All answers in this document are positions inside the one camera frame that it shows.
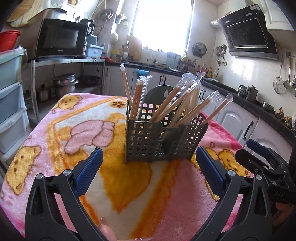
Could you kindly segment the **person's left hand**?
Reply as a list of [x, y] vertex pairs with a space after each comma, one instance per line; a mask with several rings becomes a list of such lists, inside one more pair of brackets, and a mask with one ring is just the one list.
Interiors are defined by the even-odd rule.
[[117, 237], [113, 232], [113, 230], [108, 226], [108, 223], [105, 217], [102, 217], [100, 219], [100, 222], [98, 224], [98, 229], [109, 241], [117, 241]]

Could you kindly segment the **person's right hand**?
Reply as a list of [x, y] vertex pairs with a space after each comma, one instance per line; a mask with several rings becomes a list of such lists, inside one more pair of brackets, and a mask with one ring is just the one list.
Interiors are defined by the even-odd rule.
[[294, 208], [294, 204], [284, 204], [284, 203], [275, 203], [277, 212], [276, 214], [273, 216], [273, 226], [278, 226], [281, 223], [283, 223], [291, 214], [293, 208]]

